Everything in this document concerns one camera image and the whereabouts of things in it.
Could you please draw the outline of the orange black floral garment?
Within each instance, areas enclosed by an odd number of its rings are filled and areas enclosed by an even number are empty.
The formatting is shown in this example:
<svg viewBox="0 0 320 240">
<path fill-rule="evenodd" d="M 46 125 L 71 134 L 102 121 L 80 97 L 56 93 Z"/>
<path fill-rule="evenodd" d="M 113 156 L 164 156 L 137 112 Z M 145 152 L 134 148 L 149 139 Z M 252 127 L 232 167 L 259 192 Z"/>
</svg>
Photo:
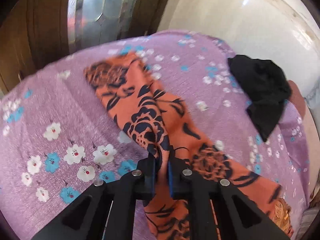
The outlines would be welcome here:
<svg viewBox="0 0 320 240">
<path fill-rule="evenodd" d="M 156 194 L 145 205 L 158 239 L 189 239 L 189 213 L 184 200 L 173 200 L 167 182 L 170 157 L 176 157 L 205 181 L 228 179 L 255 202 L 287 237 L 293 234 L 290 207 L 280 198 L 280 185 L 229 159 L 198 129 L 182 99 L 166 92 L 134 53 L 85 68 L 84 75 L 117 126 L 157 161 Z"/>
</svg>

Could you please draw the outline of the purple floral bed sheet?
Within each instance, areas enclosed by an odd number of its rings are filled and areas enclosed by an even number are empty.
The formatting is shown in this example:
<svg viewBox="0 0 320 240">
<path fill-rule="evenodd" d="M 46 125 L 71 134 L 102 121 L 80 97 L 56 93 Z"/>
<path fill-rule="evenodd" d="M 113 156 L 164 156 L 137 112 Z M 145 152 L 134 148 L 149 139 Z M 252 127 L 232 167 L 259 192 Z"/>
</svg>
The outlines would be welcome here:
<svg viewBox="0 0 320 240">
<path fill-rule="evenodd" d="M 227 59 L 224 41 L 199 33 L 162 31 L 110 42 L 46 66 L 1 101 L 1 212 L 19 239 L 31 239 L 96 179 L 133 171 L 149 152 L 109 116 L 84 70 L 134 53 L 166 92 L 182 99 L 194 125 L 229 159 L 280 185 L 297 230 L 309 205 L 309 156 L 302 117 L 285 109 L 264 142 L 251 104 Z"/>
</svg>

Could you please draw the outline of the black crumpled garment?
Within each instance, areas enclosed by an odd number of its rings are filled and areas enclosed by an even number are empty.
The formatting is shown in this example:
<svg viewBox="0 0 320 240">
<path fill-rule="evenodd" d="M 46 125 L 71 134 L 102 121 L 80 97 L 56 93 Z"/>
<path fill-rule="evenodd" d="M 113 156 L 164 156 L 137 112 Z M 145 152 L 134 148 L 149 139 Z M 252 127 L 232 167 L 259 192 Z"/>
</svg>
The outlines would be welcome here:
<svg viewBox="0 0 320 240">
<path fill-rule="evenodd" d="M 251 100 L 246 112 L 266 142 L 278 124 L 285 101 L 292 94 L 283 70 L 271 60 L 252 59 L 246 55 L 228 58 L 229 71 Z"/>
</svg>

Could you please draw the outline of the pink mattress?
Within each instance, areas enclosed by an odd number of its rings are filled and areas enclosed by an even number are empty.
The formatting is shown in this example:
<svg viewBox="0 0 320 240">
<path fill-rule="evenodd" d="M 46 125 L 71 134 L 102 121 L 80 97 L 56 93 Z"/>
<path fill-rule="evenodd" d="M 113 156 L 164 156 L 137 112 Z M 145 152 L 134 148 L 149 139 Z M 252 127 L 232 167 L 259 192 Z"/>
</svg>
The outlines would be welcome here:
<svg viewBox="0 0 320 240">
<path fill-rule="evenodd" d="M 304 131 L 306 133 L 306 141 L 309 151 L 309 175 L 310 175 L 310 184 L 309 184 L 309 195 L 312 199 L 318 193 L 318 175 L 319 175 L 319 135 L 317 132 L 316 124 L 313 120 L 311 112 L 299 91 L 298 86 L 292 81 L 288 81 L 292 94 L 289 101 L 293 103 L 296 107 L 298 113 L 302 117 L 302 124 L 304 126 Z"/>
</svg>

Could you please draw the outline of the frosted glass door panel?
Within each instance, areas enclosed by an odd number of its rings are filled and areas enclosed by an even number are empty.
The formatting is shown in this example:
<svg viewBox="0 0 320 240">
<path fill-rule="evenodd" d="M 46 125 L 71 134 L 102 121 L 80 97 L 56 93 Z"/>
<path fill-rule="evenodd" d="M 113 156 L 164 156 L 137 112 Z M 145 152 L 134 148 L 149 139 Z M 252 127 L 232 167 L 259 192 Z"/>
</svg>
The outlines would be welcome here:
<svg viewBox="0 0 320 240">
<path fill-rule="evenodd" d="M 126 38 L 137 0 L 68 0 L 69 52 Z"/>
</svg>

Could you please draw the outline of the brown wooden door frame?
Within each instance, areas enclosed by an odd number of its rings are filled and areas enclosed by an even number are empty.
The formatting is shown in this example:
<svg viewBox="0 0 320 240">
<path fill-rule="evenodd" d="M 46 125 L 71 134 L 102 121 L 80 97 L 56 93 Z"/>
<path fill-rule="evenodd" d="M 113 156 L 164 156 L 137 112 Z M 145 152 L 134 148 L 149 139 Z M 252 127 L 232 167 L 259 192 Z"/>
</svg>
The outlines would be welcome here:
<svg viewBox="0 0 320 240">
<path fill-rule="evenodd" d="M 1 91 L 69 54 L 68 0 L 17 0 L 1 19 Z"/>
</svg>

